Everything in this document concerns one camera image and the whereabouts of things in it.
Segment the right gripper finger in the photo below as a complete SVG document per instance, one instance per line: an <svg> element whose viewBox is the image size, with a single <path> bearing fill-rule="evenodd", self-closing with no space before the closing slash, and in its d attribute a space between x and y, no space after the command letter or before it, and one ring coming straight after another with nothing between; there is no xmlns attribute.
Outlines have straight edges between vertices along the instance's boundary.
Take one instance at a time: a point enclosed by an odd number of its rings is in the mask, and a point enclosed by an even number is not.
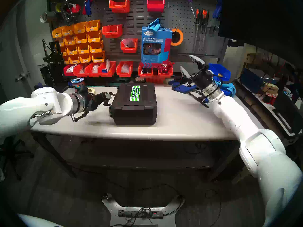
<svg viewBox="0 0 303 227"><path fill-rule="evenodd" d="M181 74L182 74L182 78L180 80L180 84L191 85L192 84L192 77L191 77L191 75L182 66L180 66L180 71L181 71Z"/></svg>
<svg viewBox="0 0 303 227"><path fill-rule="evenodd" d="M189 58L197 64L198 67L205 67L205 61L195 55L189 55Z"/></svg>

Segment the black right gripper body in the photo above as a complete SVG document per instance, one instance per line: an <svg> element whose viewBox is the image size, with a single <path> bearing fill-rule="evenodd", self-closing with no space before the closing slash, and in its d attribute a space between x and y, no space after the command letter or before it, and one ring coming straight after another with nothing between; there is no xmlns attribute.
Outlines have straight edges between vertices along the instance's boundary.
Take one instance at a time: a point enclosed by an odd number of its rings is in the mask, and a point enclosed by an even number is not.
<svg viewBox="0 0 303 227"><path fill-rule="evenodd" d="M188 84L196 85L201 92L206 92L210 89L214 85L214 81L208 66L202 67L196 75L189 78Z"/></svg>

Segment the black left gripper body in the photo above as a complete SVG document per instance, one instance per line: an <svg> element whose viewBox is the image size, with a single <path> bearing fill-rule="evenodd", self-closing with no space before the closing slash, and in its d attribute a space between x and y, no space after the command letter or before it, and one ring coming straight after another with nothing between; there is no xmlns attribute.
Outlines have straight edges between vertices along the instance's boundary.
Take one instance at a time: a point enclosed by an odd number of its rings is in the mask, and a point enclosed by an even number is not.
<svg viewBox="0 0 303 227"><path fill-rule="evenodd" d="M104 93L91 94L88 93L85 96L86 104L85 111L94 111L97 107L104 102Z"/></svg>

